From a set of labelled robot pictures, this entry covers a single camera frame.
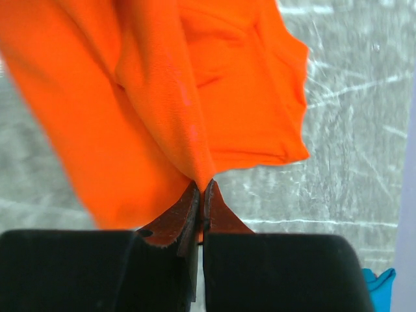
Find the orange t shirt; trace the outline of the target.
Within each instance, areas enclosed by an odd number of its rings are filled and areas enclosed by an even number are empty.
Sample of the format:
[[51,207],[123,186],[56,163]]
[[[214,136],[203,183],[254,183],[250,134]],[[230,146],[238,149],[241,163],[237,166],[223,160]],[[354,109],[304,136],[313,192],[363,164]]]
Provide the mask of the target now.
[[1,56],[103,229],[309,156],[308,49],[275,1],[2,1]]

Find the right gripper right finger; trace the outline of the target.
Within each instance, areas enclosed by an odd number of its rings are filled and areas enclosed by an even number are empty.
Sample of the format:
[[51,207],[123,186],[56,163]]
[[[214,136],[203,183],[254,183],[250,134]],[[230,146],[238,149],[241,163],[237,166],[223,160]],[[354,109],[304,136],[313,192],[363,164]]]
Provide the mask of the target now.
[[211,181],[203,205],[208,311],[372,311],[358,257],[338,235],[255,233]]

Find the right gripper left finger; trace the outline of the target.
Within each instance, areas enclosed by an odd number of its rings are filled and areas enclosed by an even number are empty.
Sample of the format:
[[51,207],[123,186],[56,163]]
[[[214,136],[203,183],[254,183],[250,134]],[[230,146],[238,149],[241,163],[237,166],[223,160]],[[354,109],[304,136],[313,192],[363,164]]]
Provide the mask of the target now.
[[1,235],[2,311],[188,311],[196,299],[200,193],[138,230]]

